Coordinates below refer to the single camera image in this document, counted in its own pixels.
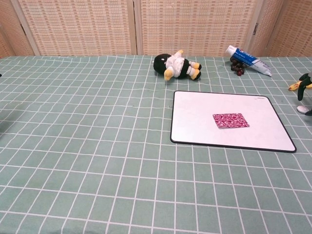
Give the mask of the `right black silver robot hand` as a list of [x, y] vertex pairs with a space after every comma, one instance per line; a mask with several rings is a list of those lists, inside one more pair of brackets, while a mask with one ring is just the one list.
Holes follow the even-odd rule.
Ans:
[[307, 86], [311, 85], [312, 83], [312, 73], [305, 73], [303, 74], [299, 80], [301, 81], [297, 91], [297, 99], [301, 101], [303, 99], [303, 94]]

